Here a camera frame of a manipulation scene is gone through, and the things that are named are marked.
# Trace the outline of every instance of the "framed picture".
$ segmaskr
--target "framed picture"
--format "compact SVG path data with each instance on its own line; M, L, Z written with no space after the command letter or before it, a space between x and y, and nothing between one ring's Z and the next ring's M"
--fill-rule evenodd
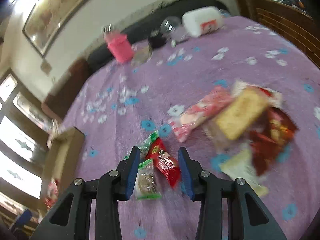
M38 0L23 27L23 34L44 57L65 23L87 0Z

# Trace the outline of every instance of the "purple bedsheet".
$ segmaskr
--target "purple bedsheet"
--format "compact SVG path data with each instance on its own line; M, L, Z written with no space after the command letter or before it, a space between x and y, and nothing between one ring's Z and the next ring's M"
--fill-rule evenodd
M185 146L204 169L227 179L216 168L217 154L201 127L179 143L167 121L216 84L231 90L236 79L281 92L283 109L300 128L267 174L263 185L269 194L262 197L287 238L299 239L319 209L320 72L294 45L243 17L227 18L223 29L175 48L167 44L136 68L113 61L87 80L63 122L86 135L76 175L99 178L151 131L160 129L172 156L177 158L179 147ZM236 153L231 149L224 154ZM190 201L183 184L174 190L164 179L159 184L160 200L119 202L124 240L195 238L200 202ZM90 239L94 208L93 204ZM225 228L223 236L227 239Z

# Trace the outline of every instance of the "white wall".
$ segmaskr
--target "white wall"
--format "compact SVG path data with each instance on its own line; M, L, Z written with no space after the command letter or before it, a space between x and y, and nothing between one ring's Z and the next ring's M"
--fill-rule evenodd
M41 70L41 57L22 34L26 16L11 17L4 38L3 54L11 59L11 68L25 86L40 100L68 66L101 34L102 26L116 23L141 7L157 0L89 0L64 26L50 48L46 60L52 71L46 76Z

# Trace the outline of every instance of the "metal screw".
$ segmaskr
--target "metal screw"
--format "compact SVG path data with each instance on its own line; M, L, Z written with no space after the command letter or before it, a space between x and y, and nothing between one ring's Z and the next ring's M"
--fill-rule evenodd
M82 184L82 179L75 179L74 181L73 181L73 184L75 184L75 185L81 185Z
M200 175L201 175L202 177L209 177L209 176L210 176L210 172L209 172L209 171L201 171L201 172L200 172Z
M237 183L240 185L243 185L243 184L245 184L245 180L243 178L239 178L239 179L237 179Z
M116 177L116 176L118 176L118 174L119 174L119 172L116 171L116 170L113 170L113 171L110 171L110 172L109 172L109 175L110 175L111 177Z

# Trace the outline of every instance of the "green snack package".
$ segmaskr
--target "green snack package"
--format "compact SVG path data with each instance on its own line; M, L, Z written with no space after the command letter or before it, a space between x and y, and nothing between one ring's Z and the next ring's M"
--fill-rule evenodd
M156 189L154 170L153 159L148 159L139 165L136 183L134 184L135 199L161 198Z

